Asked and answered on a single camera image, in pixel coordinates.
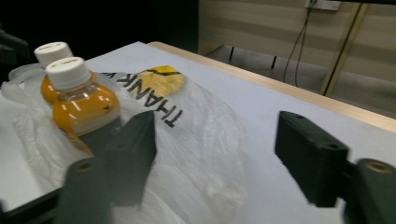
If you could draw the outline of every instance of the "plastic bottle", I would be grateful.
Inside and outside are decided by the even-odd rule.
[[[120,102],[108,87],[92,81],[91,70],[80,57],[50,63],[46,68],[53,88],[59,92],[52,118],[69,140],[89,155],[92,146],[120,130]]]
[[[62,58],[73,56],[73,53],[67,43],[62,41],[42,45],[35,49],[34,54],[43,72],[45,72],[45,68],[50,63],[53,63]],[[94,73],[92,73],[92,78],[93,80],[96,80],[96,75]],[[42,97],[49,105],[53,104],[54,100],[58,97],[59,94],[59,92],[57,92],[52,87],[52,84],[50,83],[47,75],[44,76],[44,79],[41,83],[40,91]]]

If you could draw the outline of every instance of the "table surface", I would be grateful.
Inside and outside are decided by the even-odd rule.
[[[343,223],[343,202],[316,208],[274,153],[279,111],[300,114],[350,149],[349,160],[371,158],[396,164],[396,120],[337,102],[226,63],[160,42],[135,42],[87,60],[96,72],[136,73],[172,65],[229,105],[247,130],[247,204],[241,223]],[[23,157],[12,120],[23,106],[0,97],[0,198],[13,209],[43,194]]]

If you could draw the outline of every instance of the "cable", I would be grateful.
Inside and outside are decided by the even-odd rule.
[[[313,1],[311,1],[311,3],[308,6],[303,28],[301,29],[300,33],[297,36],[296,41],[294,42],[293,49],[292,49],[292,51],[290,53],[288,61],[286,62],[285,71],[283,72],[283,82],[286,83],[286,72],[288,70],[288,66],[289,66],[289,62],[290,62],[291,56],[293,55],[293,53],[294,53],[294,51],[295,51],[295,49],[297,47],[297,44],[298,44],[298,41],[300,40],[300,37],[303,36],[302,45],[301,45],[301,49],[300,49],[300,55],[299,55],[299,59],[298,59],[298,62],[297,62],[297,67],[296,67],[296,72],[295,72],[295,79],[294,79],[296,87],[298,87],[298,85],[297,85],[297,70],[298,70],[298,67],[299,67],[299,63],[300,63],[300,59],[301,59],[301,55],[302,55],[302,51],[303,51],[303,47],[304,47],[305,34],[306,34],[306,28],[308,26],[309,15],[311,14],[312,8],[313,8],[313,6],[314,6],[314,4],[316,2],[317,2],[317,0],[313,0]]]

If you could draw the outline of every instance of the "orange juice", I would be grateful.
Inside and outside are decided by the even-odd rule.
[[[76,148],[95,155],[97,142],[120,130],[120,102],[109,88],[93,82],[91,71],[79,57],[50,63],[46,72],[59,92],[52,107],[52,118]]]
[[[96,82],[96,74],[91,72],[92,81]],[[41,83],[41,95],[44,100],[49,104],[53,105],[53,102],[58,98],[59,92],[53,89],[52,84],[50,83],[50,79],[47,75],[44,76],[43,82]]]

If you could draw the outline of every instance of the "plastic bag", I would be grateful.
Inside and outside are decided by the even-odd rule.
[[[1,85],[4,97],[26,105],[13,124],[43,193],[61,187],[68,166],[89,157],[77,150],[52,121],[51,108],[40,92],[45,75],[40,64],[27,64],[12,70],[10,81]],[[117,87],[102,75],[98,80],[109,88]]]
[[[242,164],[246,131],[231,108],[172,66],[136,74],[97,74],[108,78],[108,86],[119,97],[123,124],[138,113],[156,111],[158,153],[143,202],[140,209],[113,207],[116,223],[234,223],[246,199]],[[8,93],[15,91],[5,83],[4,87]],[[25,119],[16,121],[24,142],[29,141],[23,138],[35,134],[34,129],[26,132],[24,128],[41,125],[39,116],[48,116],[50,122],[49,111],[36,112],[37,107],[28,105],[22,115]],[[35,142],[37,147],[57,149],[33,153],[39,149],[26,144],[26,154],[38,173],[47,170],[42,173],[47,182],[59,186],[67,163],[84,155],[75,155],[53,126],[45,123],[41,128],[47,135],[38,136],[43,141]],[[49,166],[38,165],[43,161]],[[49,174],[53,167],[60,172]]]

